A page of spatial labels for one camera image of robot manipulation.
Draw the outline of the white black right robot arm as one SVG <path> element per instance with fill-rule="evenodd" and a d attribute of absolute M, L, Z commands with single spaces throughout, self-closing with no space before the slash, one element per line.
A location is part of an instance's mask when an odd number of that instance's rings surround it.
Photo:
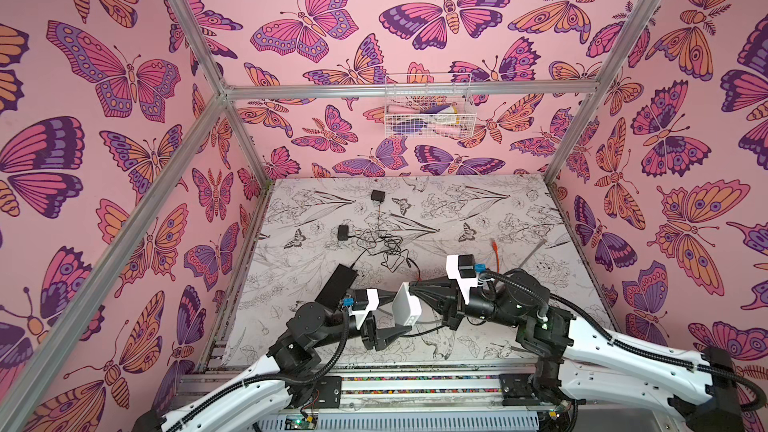
<path fill-rule="evenodd" d="M 537 356 L 530 388 L 543 402 L 600 401 L 657 410 L 691 431 L 742 431 L 767 403 L 724 349 L 682 350 L 605 329 L 522 269 L 412 282 L 411 295 L 455 329 L 467 318 L 510 326 Z"/>

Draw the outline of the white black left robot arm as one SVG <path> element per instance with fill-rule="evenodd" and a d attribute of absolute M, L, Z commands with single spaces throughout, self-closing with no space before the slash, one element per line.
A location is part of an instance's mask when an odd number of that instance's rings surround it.
<path fill-rule="evenodd" d="M 420 300 L 404 283 L 396 293 L 350 290 L 334 310 L 302 305 L 287 330 L 255 363 L 195 402 L 160 415 L 150 410 L 135 431 L 247 431 L 259 419 L 294 404 L 334 368 L 347 342 L 359 338 L 381 351 L 411 332 Z"/>

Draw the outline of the black network switch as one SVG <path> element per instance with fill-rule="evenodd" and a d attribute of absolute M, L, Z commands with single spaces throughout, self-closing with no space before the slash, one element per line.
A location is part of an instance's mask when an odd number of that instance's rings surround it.
<path fill-rule="evenodd" d="M 345 297 L 347 291 L 353 286 L 357 277 L 358 272 L 356 270 L 339 264 L 321 288 L 315 298 L 315 302 L 329 310 L 335 310 Z"/>

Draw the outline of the black power adapter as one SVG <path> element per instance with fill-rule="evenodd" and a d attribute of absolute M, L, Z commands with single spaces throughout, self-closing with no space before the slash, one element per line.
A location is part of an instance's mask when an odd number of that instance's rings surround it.
<path fill-rule="evenodd" d="M 337 230 L 337 240 L 352 241 L 360 249 L 351 268 L 363 257 L 380 257 L 380 265 L 394 273 L 407 261 L 407 251 L 402 247 L 402 238 L 381 229 L 353 230 L 349 225 L 342 224 Z"/>
<path fill-rule="evenodd" d="M 376 226 L 374 228 L 374 243 L 377 246 L 377 251 L 373 253 L 373 256 L 381 256 L 381 265 L 390 273 L 397 272 L 403 265 L 407 268 L 414 268 L 416 270 L 416 277 L 420 280 L 421 269 L 416 261 L 410 257 L 410 251 L 403 246 L 403 238 L 385 232 L 381 228 L 383 219 L 382 205 L 384 204 L 385 197 L 384 191 L 373 190 L 371 192 L 371 199 L 377 206 Z"/>

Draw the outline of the white network switch box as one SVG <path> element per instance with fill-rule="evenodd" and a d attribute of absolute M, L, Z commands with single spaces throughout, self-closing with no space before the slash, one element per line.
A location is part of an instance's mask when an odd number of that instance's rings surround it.
<path fill-rule="evenodd" d="M 401 284 L 391 305 L 396 326 L 414 326 L 421 317 L 420 299 L 410 292 L 410 285 L 407 282 Z"/>

